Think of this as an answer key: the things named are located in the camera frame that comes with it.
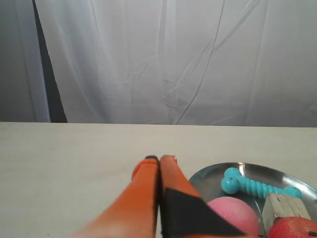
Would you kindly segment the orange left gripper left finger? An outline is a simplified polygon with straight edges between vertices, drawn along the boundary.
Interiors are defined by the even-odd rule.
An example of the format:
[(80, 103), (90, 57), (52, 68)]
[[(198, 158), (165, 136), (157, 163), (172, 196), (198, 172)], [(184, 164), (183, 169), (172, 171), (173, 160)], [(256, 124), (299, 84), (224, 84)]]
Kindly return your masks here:
[(159, 160), (147, 156), (137, 164), (130, 184), (98, 217), (73, 238), (154, 238), (159, 201)]

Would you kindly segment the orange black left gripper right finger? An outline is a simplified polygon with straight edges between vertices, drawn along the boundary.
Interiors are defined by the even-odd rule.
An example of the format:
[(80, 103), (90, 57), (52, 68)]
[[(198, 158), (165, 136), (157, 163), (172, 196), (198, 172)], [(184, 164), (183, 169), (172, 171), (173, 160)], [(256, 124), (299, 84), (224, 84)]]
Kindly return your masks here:
[(161, 233), (164, 238), (248, 238), (212, 210), (172, 155), (160, 159)]

